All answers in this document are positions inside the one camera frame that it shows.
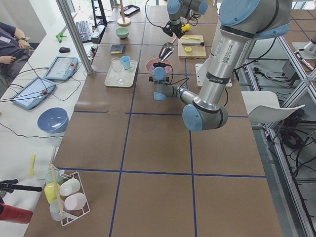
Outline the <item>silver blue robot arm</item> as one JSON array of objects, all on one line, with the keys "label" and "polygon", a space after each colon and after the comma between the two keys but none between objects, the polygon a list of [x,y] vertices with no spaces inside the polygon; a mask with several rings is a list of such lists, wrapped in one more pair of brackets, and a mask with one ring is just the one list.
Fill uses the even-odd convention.
[{"label": "silver blue robot arm", "polygon": [[276,38],[290,28],[289,0],[224,0],[211,53],[204,62],[204,81],[199,94],[166,80],[163,67],[153,70],[154,99],[178,97],[184,104],[182,118],[190,131],[222,127],[228,112],[219,99],[229,82],[245,44],[250,40]]},{"label": "silver blue robot arm", "polygon": [[182,31],[181,17],[190,20],[198,20],[209,7],[206,0],[168,0],[167,12],[169,21],[162,29],[164,33],[180,39],[185,33]]}]

